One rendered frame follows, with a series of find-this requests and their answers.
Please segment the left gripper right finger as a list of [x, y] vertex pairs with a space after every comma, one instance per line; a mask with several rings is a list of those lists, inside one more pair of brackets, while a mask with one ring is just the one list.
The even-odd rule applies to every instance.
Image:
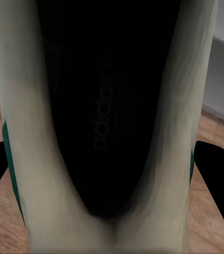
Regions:
[[224, 149], [196, 141], [194, 162], [224, 218]]

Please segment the gym shoe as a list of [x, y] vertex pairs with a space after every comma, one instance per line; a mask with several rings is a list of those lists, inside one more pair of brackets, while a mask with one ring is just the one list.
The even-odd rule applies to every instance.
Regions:
[[31, 254], [185, 254], [218, 0], [0, 0], [0, 106]]

